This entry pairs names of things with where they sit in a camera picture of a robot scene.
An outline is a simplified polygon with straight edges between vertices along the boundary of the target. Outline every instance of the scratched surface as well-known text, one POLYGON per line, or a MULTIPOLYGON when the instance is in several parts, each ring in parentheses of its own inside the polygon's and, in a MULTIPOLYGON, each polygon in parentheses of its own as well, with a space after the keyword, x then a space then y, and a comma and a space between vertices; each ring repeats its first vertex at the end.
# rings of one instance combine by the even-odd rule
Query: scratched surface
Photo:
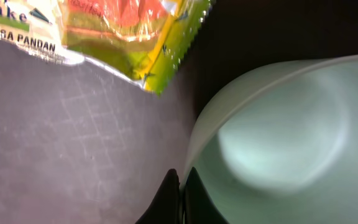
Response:
POLYGON ((187 103, 0 42, 0 224, 134 223, 183 172, 187 103))

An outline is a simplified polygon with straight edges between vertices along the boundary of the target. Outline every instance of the pandan cake package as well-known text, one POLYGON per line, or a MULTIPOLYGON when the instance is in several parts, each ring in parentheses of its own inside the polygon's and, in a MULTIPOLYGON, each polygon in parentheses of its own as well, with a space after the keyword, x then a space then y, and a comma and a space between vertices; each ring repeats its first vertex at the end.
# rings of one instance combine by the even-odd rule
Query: pandan cake package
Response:
POLYGON ((210 0, 0 0, 0 40, 159 94, 210 9, 210 0))

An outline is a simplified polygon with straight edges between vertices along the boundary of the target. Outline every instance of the red graphic on package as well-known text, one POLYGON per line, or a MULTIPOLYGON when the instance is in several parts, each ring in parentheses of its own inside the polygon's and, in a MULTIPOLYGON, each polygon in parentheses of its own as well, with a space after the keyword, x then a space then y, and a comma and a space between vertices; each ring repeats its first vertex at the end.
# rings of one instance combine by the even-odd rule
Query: red graphic on package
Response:
POLYGON ((159 0, 69 0, 71 11, 81 11, 113 21, 123 27, 165 17, 159 0))

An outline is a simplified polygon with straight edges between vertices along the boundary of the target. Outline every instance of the dark background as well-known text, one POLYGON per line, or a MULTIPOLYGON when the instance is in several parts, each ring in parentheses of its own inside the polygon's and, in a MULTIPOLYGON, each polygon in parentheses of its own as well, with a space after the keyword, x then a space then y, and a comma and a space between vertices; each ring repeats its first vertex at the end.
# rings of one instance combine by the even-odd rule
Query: dark background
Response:
POLYGON ((130 224, 166 171, 183 175, 196 117, 275 62, 358 54, 358 1, 220 0, 161 97, 91 65, 0 42, 0 224, 130 224))

